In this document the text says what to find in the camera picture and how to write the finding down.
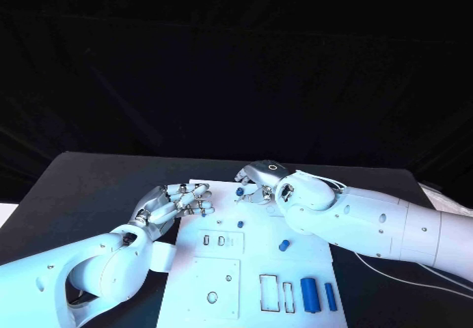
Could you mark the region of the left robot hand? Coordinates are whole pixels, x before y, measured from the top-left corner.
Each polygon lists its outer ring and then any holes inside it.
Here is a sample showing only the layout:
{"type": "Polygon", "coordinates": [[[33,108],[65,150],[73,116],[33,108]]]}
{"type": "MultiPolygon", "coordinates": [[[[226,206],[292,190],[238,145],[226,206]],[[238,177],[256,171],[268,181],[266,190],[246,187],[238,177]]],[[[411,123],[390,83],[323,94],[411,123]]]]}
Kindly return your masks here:
{"type": "Polygon", "coordinates": [[[140,199],[128,224],[138,226],[155,241],[173,226],[174,219],[215,212],[207,183],[157,186],[140,199]]]}

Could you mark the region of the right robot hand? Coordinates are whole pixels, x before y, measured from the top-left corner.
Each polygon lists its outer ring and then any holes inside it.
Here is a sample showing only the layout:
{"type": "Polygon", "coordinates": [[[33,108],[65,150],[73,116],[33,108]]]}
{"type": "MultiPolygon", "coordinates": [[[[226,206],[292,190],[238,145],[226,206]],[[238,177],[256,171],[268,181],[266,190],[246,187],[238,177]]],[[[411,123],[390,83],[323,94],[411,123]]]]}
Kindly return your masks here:
{"type": "Polygon", "coordinates": [[[243,188],[239,187],[235,194],[236,202],[248,202],[264,205],[271,202],[278,183],[290,175],[288,169],[275,161],[253,161],[245,165],[235,175],[235,181],[245,186],[249,182],[256,185],[255,192],[245,194],[243,188]]]}

